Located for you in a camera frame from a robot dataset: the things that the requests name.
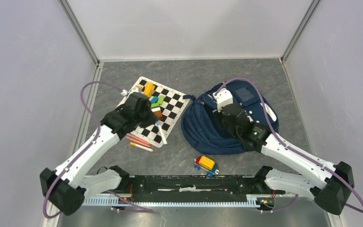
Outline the blue cap white marker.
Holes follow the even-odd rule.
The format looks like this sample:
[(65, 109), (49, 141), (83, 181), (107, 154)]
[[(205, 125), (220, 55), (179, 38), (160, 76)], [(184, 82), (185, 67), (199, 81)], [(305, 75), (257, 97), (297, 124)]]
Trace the blue cap white marker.
[(157, 121), (155, 123), (155, 126), (158, 128), (158, 131), (159, 131), (159, 133), (161, 135), (161, 139), (163, 141), (163, 144), (166, 145), (167, 144), (167, 140), (166, 140), (165, 132), (164, 132), (164, 130), (162, 128), (161, 121)]

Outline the red marker pen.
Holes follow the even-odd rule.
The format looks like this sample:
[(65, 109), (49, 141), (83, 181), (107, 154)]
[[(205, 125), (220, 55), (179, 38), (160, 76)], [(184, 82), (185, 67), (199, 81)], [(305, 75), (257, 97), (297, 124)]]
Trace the red marker pen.
[(147, 141), (140, 139), (132, 134), (127, 134), (125, 136), (126, 139), (128, 139), (131, 143), (135, 144), (135, 145), (140, 145), (146, 148), (151, 148), (151, 144), (148, 143)]

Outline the navy blue student backpack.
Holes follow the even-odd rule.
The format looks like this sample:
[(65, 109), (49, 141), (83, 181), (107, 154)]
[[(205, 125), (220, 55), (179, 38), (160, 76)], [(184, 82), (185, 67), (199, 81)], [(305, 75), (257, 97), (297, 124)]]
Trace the navy blue student backpack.
[[(224, 127), (219, 124), (215, 113), (217, 103), (213, 94), (221, 87), (217, 84), (199, 97), (184, 95), (183, 99), (191, 99), (181, 117), (181, 130), (187, 142), (196, 151), (207, 155), (232, 155), (247, 152), (240, 142), (235, 139)], [(266, 124), (265, 115), (275, 130), (279, 131), (279, 118), (273, 107), (265, 97), (260, 98), (254, 87), (247, 81), (235, 80), (228, 83), (225, 88), (233, 96), (235, 104), (242, 108), (254, 121)], [(261, 101), (266, 104), (267, 113), (263, 112)]]

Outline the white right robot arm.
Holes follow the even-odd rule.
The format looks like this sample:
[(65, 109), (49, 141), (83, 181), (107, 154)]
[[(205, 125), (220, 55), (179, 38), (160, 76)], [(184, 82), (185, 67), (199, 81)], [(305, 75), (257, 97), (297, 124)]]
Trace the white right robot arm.
[(272, 157), (297, 174), (274, 170), (255, 178), (254, 187), (260, 193), (270, 189), (292, 192), (313, 200), (323, 210), (340, 215), (353, 193), (354, 176), (352, 167), (344, 161), (334, 164), (317, 158), (308, 152), (288, 144), (266, 124), (250, 120), (246, 112), (236, 104), (215, 111), (221, 127), (248, 150)]

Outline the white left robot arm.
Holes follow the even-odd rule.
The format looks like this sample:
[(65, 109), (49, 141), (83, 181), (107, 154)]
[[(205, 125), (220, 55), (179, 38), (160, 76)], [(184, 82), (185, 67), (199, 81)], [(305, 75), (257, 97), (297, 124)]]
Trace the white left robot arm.
[(116, 169), (87, 176), (91, 167), (126, 134), (138, 126), (151, 126), (157, 122), (151, 111), (149, 98), (140, 92), (131, 92), (123, 104), (107, 113), (93, 135), (71, 157), (54, 170), (40, 173), (44, 202), (50, 202), (66, 216), (75, 213), (85, 200), (108, 190), (125, 192), (130, 181)]

